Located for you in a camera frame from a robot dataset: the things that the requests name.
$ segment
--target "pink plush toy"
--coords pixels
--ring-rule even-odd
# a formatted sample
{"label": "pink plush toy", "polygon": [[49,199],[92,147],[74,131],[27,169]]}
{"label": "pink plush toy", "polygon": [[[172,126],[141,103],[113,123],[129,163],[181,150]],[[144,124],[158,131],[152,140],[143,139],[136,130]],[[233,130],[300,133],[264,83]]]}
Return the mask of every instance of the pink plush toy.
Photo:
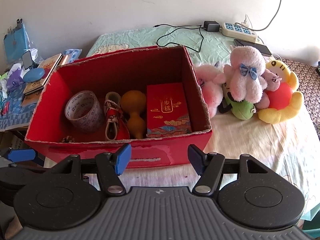
{"label": "pink plush toy", "polygon": [[[276,91],[280,87],[280,81],[282,78],[279,78],[276,74],[272,73],[270,70],[266,69],[262,74],[262,77],[267,81],[267,91]],[[255,107],[258,109],[266,109],[269,107],[270,100],[266,92],[262,93],[262,98],[260,102],[255,104]]]}
{"label": "pink plush toy", "polygon": [[201,86],[202,96],[208,105],[210,118],[215,116],[220,105],[223,92],[221,85],[226,82],[226,77],[217,67],[201,65],[195,67],[195,73]]}
{"label": "pink plush toy", "polygon": [[261,76],[266,63],[262,54],[254,47],[235,47],[230,54],[230,65],[225,65],[224,72],[232,76],[230,92],[234,100],[246,100],[258,103],[267,82]]}

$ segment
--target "blue oval object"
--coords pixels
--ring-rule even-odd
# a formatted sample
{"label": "blue oval object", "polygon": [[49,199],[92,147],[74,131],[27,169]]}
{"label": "blue oval object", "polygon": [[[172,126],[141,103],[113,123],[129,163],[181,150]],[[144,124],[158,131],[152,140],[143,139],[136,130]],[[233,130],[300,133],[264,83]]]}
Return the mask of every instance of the blue oval object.
{"label": "blue oval object", "polygon": [[41,79],[44,76],[43,68],[32,68],[23,76],[24,82],[33,82]]}

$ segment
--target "patterned rug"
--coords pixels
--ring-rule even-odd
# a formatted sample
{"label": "patterned rug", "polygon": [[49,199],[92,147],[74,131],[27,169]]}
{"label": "patterned rug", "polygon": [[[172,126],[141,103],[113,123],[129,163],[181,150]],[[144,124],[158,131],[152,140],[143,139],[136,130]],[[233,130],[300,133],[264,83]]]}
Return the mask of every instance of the patterned rug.
{"label": "patterned rug", "polygon": [[304,104],[320,138],[320,76],[315,67],[285,58],[282,61],[298,76],[298,90],[303,93]]}

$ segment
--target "blue tablecloth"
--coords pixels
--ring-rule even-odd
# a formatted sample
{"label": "blue tablecloth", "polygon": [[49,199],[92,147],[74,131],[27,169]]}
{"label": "blue tablecloth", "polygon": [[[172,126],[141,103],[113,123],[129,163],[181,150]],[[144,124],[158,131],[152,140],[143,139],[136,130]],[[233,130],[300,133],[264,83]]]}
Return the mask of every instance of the blue tablecloth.
{"label": "blue tablecloth", "polygon": [[0,116],[0,131],[6,131],[14,128],[29,125],[33,111],[36,104],[21,107],[21,102],[24,98],[23,90],[26,84],[19,86],[15,91],[10,92],[8,98],[4,101],[3,105],[9,101],[9,111]]}

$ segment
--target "power strip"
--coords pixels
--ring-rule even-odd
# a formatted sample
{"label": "power strip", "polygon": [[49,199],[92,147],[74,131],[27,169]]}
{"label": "power strip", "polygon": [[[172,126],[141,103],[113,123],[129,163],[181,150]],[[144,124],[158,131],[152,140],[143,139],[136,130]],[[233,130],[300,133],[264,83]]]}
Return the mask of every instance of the power strip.
{"label": "power strip", "polygon": [[236,38],[243,41],[257,42],[257,33],[254,31],[250,31],[249,29],[240,25],[223,23],[221,26],[221,32],[223,35],[231,38]]}

